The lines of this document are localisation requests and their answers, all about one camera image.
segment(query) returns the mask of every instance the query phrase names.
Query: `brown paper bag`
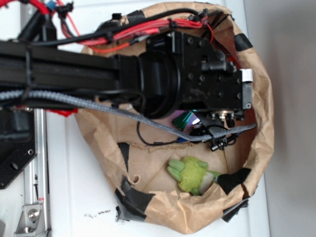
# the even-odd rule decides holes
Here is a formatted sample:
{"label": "brown paper bag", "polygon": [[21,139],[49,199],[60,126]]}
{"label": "brown paper bag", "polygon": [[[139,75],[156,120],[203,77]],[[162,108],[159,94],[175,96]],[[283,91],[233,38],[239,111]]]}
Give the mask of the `brown paper bag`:
{"label": "brown paper bag", "polygon": [[[128,118],[92,110],[80,110],[76,118],[82,135],[118,197],[120,217],[164,225],[189,234],[223,217],[254,194],[274,151],[273,99],[269,76],[228,9],[207,3],[167,2],[138,13],[149,17],[176,8],[197,11],[207,8],[209,12],[223,12],[218,20],[220,24],[214,27],[215,44],[231,54],[242,68],[251,68],[254,75],[253,109],[247,111],[246,119],[237,125],[256,122],[257,129],[241,135],[236,144],[225,151],[211,152],[206,143],[146,147],[137,136],[136,122]],[[188,16],[177,14],[171,18],[186,19]],[[121,22],[127,24],[128,16],[124,16]],[[198,36],[202,33],[201,30],[187,32]],[[145,45],[139,43],[120,50],[119,54],[139,55],[144,51]],[[83,52],[95,54],[87,47]],[[175,117],[177,114],[159,122],[170,124]],[[140,131],[148,142],[175,139],[173,135],[147,125],[141,125]],[[166,167],[171,158],[185,156],[195,156],[207,162],[210,170],[227,174],[223,175],[221,185],[213,184],[201,197],[181,192]]]}

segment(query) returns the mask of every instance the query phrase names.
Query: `gray braided cable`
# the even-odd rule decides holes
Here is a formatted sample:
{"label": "gray braided cable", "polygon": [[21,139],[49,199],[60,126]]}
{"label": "gray braided cable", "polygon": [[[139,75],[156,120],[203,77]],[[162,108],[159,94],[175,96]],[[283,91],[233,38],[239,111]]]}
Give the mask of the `gray braided cable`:
{"label": "gray braided cable", "polygon": [[[3,100],[13,100],[19,98],[23,94],[23,90],[14,90],[14,91],[6,91],[6,92],[0,92],[0,101]],[[198,142],[198,141],[207,141],[210,139],[217,139],[223,136],[227,136],[229,134],[237,133],[237,132],[243,132],[246,130],[250,130],[256,126],[256,124],[251,124],[247,126],[238,126],[234,127],[232,129],[222,131],[216,134],[213,134],[213,136],[210,135],[203,135],[203,136],[190,136],[188,134],[185,134],[179,130],[176,130],[172,127],[168,127],[165,125],[162,125],[160,123],[154,122],[150,120],[149,118],[143,116],[143,115],[137,115],[134,113],[131,113],[129,111],[120,110],[114,107],[105,106],[93,101],[84,100],[81,98],[77,98],[70,95],[65,95],[58,92],[53,91],[43,91],[43,90],[33,90],[30,91],[28,94],[28,98],[33,99],[45,99],[45,100],[52,100],[57,101],[69,105],[74,105],[78,108],[87,108],[87,109],[93,109],[101,112],[111,113],[114,115],[124,116],[136,121],[139,121],[141,123],[147,124],[149,126],[167,131],[169,133],[172,133],[174,135],[177,135],[178,137],[184,138],[191,142]]]}

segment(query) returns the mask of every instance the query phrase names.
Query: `black mounting plate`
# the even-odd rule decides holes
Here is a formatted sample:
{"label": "black mounting plate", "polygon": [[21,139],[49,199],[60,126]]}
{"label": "black mounting plate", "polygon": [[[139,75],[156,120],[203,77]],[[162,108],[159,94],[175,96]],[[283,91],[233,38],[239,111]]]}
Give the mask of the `black mounting plate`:
{"label": "black mounting plate", "polygon": [[[6,124],[13,121],[3,121],[8,119],[6,111],[0,111],[0,123]],[[24,168],[36,156],[35,144],[35,120],[34,112],[23,112],[28,118],[30,126],[25,126],[28,138],[17,140],[0,140],[0,190],[6,189],[12,181],[24,170]]]}

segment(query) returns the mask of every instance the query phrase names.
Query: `plush toy face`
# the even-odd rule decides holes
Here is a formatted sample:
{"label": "plush toy face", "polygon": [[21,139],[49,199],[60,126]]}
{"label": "plush toy face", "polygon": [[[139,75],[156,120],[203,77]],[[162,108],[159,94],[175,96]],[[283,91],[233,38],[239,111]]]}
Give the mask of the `plush toy face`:
{"label": "plush toy face", "polygon": [[195,157],[172,159],[168,164],[167,170],[178,181],[179,188],[196,196],[202,195],[219,175],[208,170],[208,163]]}

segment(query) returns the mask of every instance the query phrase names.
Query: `metal plate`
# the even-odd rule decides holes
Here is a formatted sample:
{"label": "metal plate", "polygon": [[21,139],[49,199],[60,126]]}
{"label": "metal plate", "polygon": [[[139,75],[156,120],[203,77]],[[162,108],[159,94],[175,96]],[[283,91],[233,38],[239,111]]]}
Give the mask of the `metal plate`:
{"label": "metal plate", "polygon": [[26,142],[6,141],[0,143],[0,190],[6,189],[10,183],[24,170],[35,157],[34,112],[28,112],[31,121],[31,138]]}

